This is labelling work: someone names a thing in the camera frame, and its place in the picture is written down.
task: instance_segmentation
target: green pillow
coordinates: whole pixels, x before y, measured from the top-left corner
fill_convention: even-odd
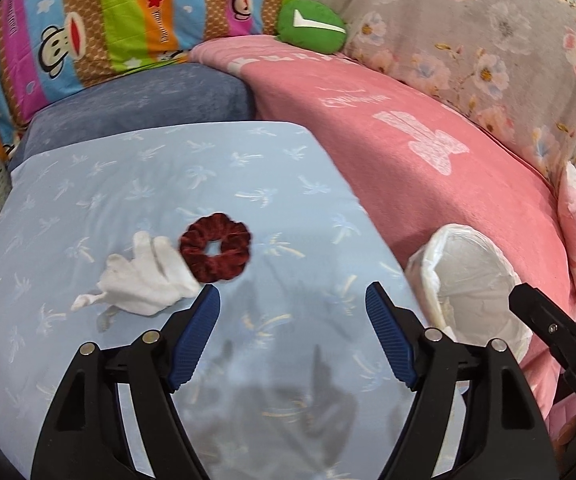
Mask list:
[[[279,12],[277,38],[284,43],[333,54],[346,42],[346,24],[331,9],[314,0],[291,0]]]

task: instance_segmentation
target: white star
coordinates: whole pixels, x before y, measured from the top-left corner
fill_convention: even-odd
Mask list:
[[[37,4],[37,14],[41,14],[42,12],[48,12],[52,7],[54,0],[41,0]]]
[[[142,65],[142,60],[137,59],[135,57],[131,57],[128,61],[124,63],[128,70],[132,70],[133,68],[139,68]]]

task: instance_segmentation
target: white plastic bag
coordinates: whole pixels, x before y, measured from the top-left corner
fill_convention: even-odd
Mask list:
[[[503,339],[518,362],[524,358],[532,332],[508,309],[519,276],[489,238],[445,225],[410,257],[405,274],[431,326],[460,343]]]

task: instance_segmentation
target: velvet scrunchie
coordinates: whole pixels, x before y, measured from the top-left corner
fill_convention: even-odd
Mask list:
[[[243,272],[250,259],[250,239],[244,224],[214,213],[188,228],[179,239],[179,252],[198,282],[231,280]],[[206,247],[216,241],[221,242],[221,252],[209,256]]]

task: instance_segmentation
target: colorful striped blanket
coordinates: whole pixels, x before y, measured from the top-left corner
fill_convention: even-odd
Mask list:
[[[283,0],[2,0],[0,156],[47,105],[119,75],[183,62],[205,40],[273,34]]]

